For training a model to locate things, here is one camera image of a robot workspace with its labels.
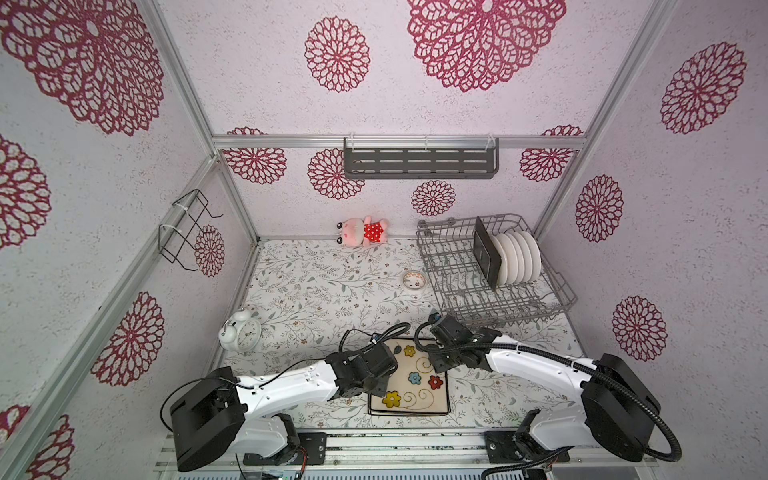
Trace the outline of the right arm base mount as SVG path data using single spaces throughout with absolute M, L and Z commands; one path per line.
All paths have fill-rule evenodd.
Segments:
M 489 430 L 483 433 L 486 452 L 491 464 L 510 464 L 533 461 L 552 453 L 552 450 L 533 440 L 527 429 Z

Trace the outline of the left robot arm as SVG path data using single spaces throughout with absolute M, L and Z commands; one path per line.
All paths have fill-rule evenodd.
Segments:
M 233 454 L 287 464 L 302 450 L 286 410 L 371 394 L 397 370 L 384 343 L 335 352 L 303 368 L 266 376 L 237 376 L 222 367 L 187 384 L 169 409 L 176 468 L 190 472 Z

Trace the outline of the black square plate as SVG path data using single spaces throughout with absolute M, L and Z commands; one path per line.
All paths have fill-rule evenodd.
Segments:
M 450 401 L 447 373 L 436 373 L 428 354 L 416 348 L 412 338 L 398 337 L 386 342 L 398 362 L 389 379 L 384 403 L 391 408 L 400 405 L 402 397 L 419 399 L 443 398 Z
M 489 288 L 495 290 L 498 287 L 500 257 L 491 241 L 491 235 L 479 216 L 474 221 L 472 252 Z

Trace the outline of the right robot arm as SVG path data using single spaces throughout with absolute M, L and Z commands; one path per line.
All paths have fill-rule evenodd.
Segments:
M 419 328 L 434 341 L 416 345 L 440 372 L 467 367 L 519 377 L 567 399 L 561 410 L 530 410 L 514 430 L 513 449 L 523 464 L 543 464 L 574 447 L 600 447 L 631 462 L 652 455 L 649 441 L 662 424 L 660 405 L 621 358 L 564 356 L 492 328 L 472 331 L 439 313 Z

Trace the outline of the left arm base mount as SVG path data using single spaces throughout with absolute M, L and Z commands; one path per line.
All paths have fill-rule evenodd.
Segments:
M 297 440 L 290 440 L 281 452 L 271 457 L 246 453 L 241 457 L 241 462 L 245 466 L 323 465 L 327 452 L 327 440 L 328 434 L 325 432 L 299 433 Z

